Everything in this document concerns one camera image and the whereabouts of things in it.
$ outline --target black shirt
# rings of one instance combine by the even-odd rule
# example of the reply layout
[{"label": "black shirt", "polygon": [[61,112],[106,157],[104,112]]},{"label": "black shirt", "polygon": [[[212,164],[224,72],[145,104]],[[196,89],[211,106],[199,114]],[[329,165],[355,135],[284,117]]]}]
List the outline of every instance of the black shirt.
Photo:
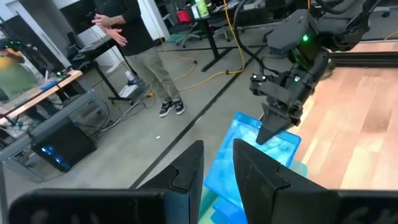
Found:
[{"label": "black shirt", "polygon": [[120,47],[125,56],[142,53],[154,46],[144,21],[137,0],[94,0],[98,13],[108,17],[122,15],[125,24],[112,26],[113,29],[122,29],[120,33],[127,39],[127,44]]}]

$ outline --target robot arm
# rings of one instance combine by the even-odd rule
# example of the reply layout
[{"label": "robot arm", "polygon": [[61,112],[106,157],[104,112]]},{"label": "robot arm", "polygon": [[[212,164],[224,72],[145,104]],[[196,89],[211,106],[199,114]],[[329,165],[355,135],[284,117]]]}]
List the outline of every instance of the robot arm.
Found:
[{"label": "robot arm", "polygon": [[253,75],[250,89],[267,96],[262,103],[264,119],[258,144],[283,129],[300,124],[303,104],[332,63],[329,50],[347,51],[369,30],[369,16],[380,0],[345,0],[335,8],[350,8],[342,14],[326,13],[316,21],[308,10],[299,9],[269,34],[269,48],[288,55],[293,66],[279,75]]}]

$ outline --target black sneaker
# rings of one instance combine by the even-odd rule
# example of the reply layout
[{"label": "black sneaker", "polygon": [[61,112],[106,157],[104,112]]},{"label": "black sneaker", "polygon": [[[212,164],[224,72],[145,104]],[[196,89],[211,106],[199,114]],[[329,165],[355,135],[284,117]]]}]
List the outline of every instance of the black sneaker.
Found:
[{"label": "black sneaker", "polygon": [[163,101],[162,102],[162,109],[160,110],[159,116],[163,118],[164,116],[168,115],[170,110],[174,107],[173,101]]},{"label": "black sneaker", "polygon": [[175,101],[174,105],[175,105],[175,110],[177,112],[177,115],[184,113],[185,107],[184,107],[184,103],[182,103],[182,100]]}]

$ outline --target computer tower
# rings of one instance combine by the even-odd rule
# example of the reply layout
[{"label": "computer tower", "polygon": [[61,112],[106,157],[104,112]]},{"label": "computer tower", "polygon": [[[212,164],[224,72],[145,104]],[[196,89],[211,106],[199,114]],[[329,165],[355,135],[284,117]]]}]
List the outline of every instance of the computer tower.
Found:
[{"label": "computer tower", "polygon": [[94,142],[69,118],[34,136],[31,146],[38,156],[61,172],[68,172],[96,150]]}]

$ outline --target green bottle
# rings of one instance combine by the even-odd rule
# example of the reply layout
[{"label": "green bottle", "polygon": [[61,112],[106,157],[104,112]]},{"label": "green bottle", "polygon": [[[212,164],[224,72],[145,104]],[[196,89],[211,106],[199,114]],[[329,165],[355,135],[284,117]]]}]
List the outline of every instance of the green bottle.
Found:
[{"label": "green bottle", "polygon": [[206,17],[209,15],[209,11],[207,11],[206,1],[205,0],[195,0],[198,6],[198,11],[200,17]]}]

